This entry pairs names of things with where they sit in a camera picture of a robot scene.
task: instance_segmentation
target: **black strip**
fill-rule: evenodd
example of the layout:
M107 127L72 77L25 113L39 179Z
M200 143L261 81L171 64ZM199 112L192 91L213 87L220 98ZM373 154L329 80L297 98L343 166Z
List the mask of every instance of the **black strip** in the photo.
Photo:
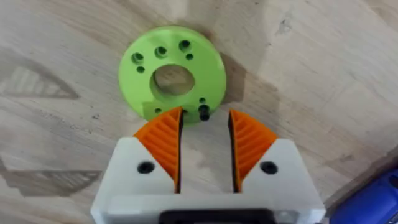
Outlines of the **black strip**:
M235 160L235 139L234 139L234 124L232 122L232 114L229 112L228 116L229 137L231 138L231 155L232 155L232 183L234 193L239 193L238 181L236 178L236 160Z
M203 222L276 224L273 212L268 209L171 210L162 212L159 217L161 224Z
M182 128L184 124L184 116L183 111L181 110L180 115L180 124L178 126L178 177L177 177L177 188L175 189L175 193L179 194L181 192L181 135L182 135Z

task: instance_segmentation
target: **mounting hole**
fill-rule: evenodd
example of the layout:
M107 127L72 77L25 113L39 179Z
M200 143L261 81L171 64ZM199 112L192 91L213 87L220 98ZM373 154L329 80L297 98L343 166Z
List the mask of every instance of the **mounting hole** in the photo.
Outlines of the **mounting hole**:
M185 56L185 58L187 60L192 60L193 59L193 54L187 54L187 56Z
M134 53L131 56L131 60L136 65L142 65L144 63L144 56L140 53Z
M137 72L138 72L138 73L144 73L144 71L145 71L145 68L144 68L144 67L142 67L142 66L138 66L138 67L137 67Z
M183 95L195 85L193 75L179 65L164 65L153 74L157 89L166 95Z
M155 169L155 164L151 161L141 162L137 167L137 171L140 174L149 174L152 171L154 171L154 169Z
M205 104L205 103L206 103L206 98L204 98L204 97L200 98L200 99L199 99L199 102L200 102L201 104Z
M278 166L271 161L261 162L260 168L263 172L269 175L274 175L278 172Z
M182 40L178 46L180 47L180 50L185 53L191 49L191 42Z
M164 47L157 47L155 49L155 56L159 59L165 58L167 53L167 49Z

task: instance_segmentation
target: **green 3d printed part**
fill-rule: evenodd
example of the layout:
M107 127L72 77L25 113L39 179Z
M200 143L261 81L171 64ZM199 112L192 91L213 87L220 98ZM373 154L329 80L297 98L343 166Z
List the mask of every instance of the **green 3d printed part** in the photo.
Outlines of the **green 3d printed part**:
M193 76L193 88L182 95L162 92L154 80L164 65L179 65ZM182 106L184 122L206 121L220 105L226 74L220 54L203 35L168 26L140 36L124 54L119 69L120 89L129 105L144 119Z

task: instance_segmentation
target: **black screw hole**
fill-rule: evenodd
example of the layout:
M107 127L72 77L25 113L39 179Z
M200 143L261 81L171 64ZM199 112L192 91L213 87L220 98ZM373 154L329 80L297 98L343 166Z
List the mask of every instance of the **black screw hole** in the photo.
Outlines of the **black screw hole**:
M199 99L199 102L200 102L201 104L205 104L205 103L206 103L206 98L204 98L204 97L200 98L200 99Z
M131 56L131 60L136 65L142 65L144 63L144 56L140 53L134 53Z
M187 56L185 56L185 58L187 60L192 60L193 59L193 54L187 54Z
M144 68L144 67L142 67L142 66L138 66L138 67L137 67L137 72L138 72L138 73L144 73L144 71L145 71L145 68Z
M199 119L201 121L208 121L210 119L210 107L207 105L199 106Z
M182 52L188 52L191 49L191 42L183 40L180 42L179 47Z
M155 49L155 55L157 58L165 58L167 53L167 49L164 47L157 47Z
M261 162L260 168L263 172L269 175L274 175L278 172L278 166L271 161Z
M155 169L155 164L150 161L141 162L137 167L137 171L140 174L149 174L152 171L154 171L154 169Z

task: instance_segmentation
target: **black screw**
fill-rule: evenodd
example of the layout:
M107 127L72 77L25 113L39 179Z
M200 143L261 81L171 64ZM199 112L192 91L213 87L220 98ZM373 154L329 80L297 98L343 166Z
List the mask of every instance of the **black screw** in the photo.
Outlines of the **black screw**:
M141 162L137 167L137 171L140 174L149 174L152 171L154 171L154 169L155 169L155 164L150 161Z
M278 166L271 161L264 161L260 163L260 169L269 175L274 175L278 172Z
M199 106L199 118L201 121L208 121L210 119L210 108L207 105Z

